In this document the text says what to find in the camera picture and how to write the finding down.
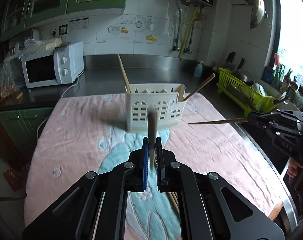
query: window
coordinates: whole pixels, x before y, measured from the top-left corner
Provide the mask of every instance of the window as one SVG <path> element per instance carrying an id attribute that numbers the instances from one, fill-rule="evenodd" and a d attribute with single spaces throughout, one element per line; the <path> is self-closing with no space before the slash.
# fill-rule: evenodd
<path id="1" fill-rule="evenodd" d="M 278 53 L 280 63 L 285 65 L 285 74 L 293 70 L 291 79 L 298 75 L 297 84 L 302 83 L 303 74 L 303 2 L 280 0 L 281 29 Z"/>

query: silver screw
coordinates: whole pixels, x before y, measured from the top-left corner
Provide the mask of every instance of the silver screw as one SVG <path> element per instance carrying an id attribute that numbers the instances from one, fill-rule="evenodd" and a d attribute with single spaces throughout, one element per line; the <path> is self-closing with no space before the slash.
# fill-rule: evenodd
<path id="1" fill-rule="evenodd" d="M 129 169 L 129 168 L 132 168 L 134 166 L 134 164 L 132 162 L 125 162 L 124 163 L 124 167 Z"/>
<path id="2" fill-rule="evenodd" d="M 208 177 L 209 177 L 210 179 L 215 180 L 215 179 L 218 179 L 218 174 L 215 173 L 215 172 L 211 172 L 211 173 L 208 174 Z"/>
<path id="3" fill-rule="evenodd" d="M 86 178 L 87 179 L 93 179 L 95 177 L 96 177 L 96 173 L 93 172 L 93 171 L 89 171 L 89 172 L 86 173 Z"/>
<path id="4" fill-rule="evenodd" d="M 178 168 L 180 168 L 180 163 L 178 163 L 178 162 L 172 162 L 170 164 L 170 166 L 172 166 L 174 169 L 178 169 Z"/>

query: stainless steel countertop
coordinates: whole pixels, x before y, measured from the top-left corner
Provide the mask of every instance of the stainless steel countertop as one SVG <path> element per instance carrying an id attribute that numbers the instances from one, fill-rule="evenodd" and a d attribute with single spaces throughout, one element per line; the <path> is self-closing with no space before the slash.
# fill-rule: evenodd
<path id="1" fill-rule="evenodd" d="M 192 72 L 175 69 L 160 68 L 126 68 L 130 83 L 181 83 L 186 86 L 186 93 L 192 92 L 202 81 L 193 76 Z M 10 97 L 0 102 L 0 111 L 10 109 L 22 109 L 31 107 L 55 106 L 63 92 L 70 86 L 57 85 L 50 87 L 23 89 L 23 97 L 18 102 L 15 97 Z M 216 81 L 210 82 L 200 93 L 209 100 L 212 105 L 226 118 L 243 117 L 243 110 L 225 94 L 217 93 Z M 125 93 L 125 83 L 119 68 L 85 69 L 84 74 L 79 77 L 79 84 L 66 92 L 66 97 L 81 97 L 102 94 Z M 235 130 L 246 141 L 254 154 L 262 154 L 268 162 L 267 171 L 273 176 L 274 182 L 279 185 L 279 194 L 284 203 L 287 214 L 287 222 L 291 230 L 297 225 L 297 211 L 293 200 L 286 188 L 282 178 L 274 168 L 271 161 L 264 152 L 255 145 L 248 133 L 238 125 L 233 125 Z"/>

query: microwave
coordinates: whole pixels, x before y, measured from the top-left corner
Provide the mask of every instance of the microwave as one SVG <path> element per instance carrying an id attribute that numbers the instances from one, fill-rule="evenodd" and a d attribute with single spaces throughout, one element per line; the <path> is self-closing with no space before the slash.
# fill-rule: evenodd
<path id="1" fill-rule="evenodd" d="M 83 42 L 32 53 L 22 66 L 27 88 L 71 84 L 84 70 Z"/>

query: microwave knob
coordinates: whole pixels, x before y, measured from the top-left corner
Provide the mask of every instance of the microwave knob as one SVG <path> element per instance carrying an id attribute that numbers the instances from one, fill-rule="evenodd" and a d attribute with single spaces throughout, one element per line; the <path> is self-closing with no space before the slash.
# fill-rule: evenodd
<path id="1" fill-rule="evenodd" d="M 62 57 L 62 63 L 65 64 L 67 62 L 67 58 L 66 57 Z"/>
<path id="2" fill-rule="evenodd" d="M 67 68 L 64 68 L 64 69 L 63 69 L 63 75 L 66 76 L 67 74 L 68 74 L 68 69 L 67 69 Z"/>

